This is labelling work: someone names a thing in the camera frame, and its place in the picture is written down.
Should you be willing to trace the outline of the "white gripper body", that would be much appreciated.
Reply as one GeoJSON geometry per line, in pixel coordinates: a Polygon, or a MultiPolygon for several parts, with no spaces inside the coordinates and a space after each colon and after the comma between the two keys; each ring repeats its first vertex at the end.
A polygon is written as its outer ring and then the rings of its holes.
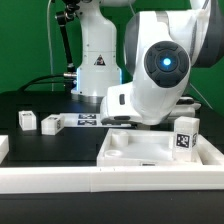
{"type": "Polygon", "coordinates": [[[167,117],[168,121],[174,121],[180,116],[194,117],[196,111],[201,107],[201,103],[192,97],[181,97],[176,103],[174,109],[167,117]]]}

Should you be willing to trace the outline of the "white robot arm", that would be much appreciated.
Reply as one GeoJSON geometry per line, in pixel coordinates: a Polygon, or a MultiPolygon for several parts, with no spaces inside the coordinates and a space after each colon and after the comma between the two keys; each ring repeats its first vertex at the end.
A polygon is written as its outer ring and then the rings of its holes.
{"type": "Polygon", "coordinates": [[[125,66],[133,80],[121,82],[116,63],[116,27],[101,6],[135,0],[81,0],[83,56],[75,98],[100,103],[103,123],[157,125],[174,110],[190,69],[206,68],[224,57],[224,14],[218,0],[190,0],[184,11],[142,11],[126,25],[125,66]]]}

